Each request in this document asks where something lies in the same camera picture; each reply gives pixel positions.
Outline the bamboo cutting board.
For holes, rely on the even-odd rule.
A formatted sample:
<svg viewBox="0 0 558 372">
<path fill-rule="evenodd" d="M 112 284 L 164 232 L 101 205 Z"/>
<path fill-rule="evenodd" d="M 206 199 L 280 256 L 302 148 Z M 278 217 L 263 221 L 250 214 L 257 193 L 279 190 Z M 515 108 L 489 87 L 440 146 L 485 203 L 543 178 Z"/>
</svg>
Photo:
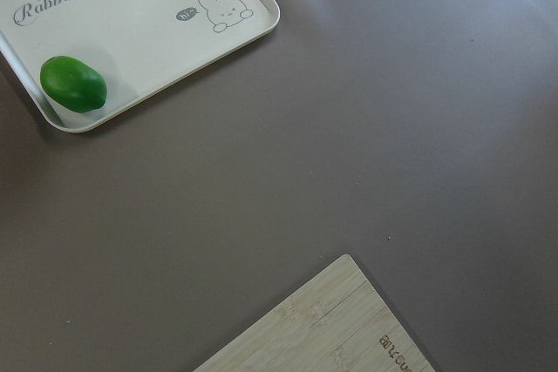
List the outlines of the bamboo cutting board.
<svg viewBox="0 0 558 372">
<path fill-rule="evenodd" d="M 200 371 L 431 371 L 350 255 L 344 254 L 230 343 Z"/>
</svg>

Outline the cream rabbit tray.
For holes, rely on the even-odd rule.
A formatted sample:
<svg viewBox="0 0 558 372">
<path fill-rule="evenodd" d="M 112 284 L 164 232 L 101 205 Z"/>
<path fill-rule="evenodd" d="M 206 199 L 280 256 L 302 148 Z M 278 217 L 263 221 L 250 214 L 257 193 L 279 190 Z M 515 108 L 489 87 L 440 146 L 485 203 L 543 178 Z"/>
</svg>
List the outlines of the cream rabbit tray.
<svg viewBox="0 0 558 372">
<path fill-rule="evenodd" d="M 86 132 L 271 32 L 276 0 L 1 0 L 1 52 L 44 119 Z M 72 112 L 43 91 L 41 65 L 74 57 L 105 80 L 105 104 Z"/>
</svg>

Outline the green lime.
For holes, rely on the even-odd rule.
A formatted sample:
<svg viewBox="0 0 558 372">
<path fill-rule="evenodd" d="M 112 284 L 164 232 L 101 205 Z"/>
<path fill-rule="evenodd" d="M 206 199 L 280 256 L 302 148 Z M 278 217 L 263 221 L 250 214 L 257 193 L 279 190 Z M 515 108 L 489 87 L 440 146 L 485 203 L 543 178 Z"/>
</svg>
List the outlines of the green lime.
<svg viewBox="0 0 558 372">
<path fill-rule="evenodd" d="M 105 105 L 105 79 L 88 64 L 74 57 L 56 56 L 47 59 L 41 65 L 39 80 L 48 97 L 72 112 L 91 112 Z"/>
</svg>

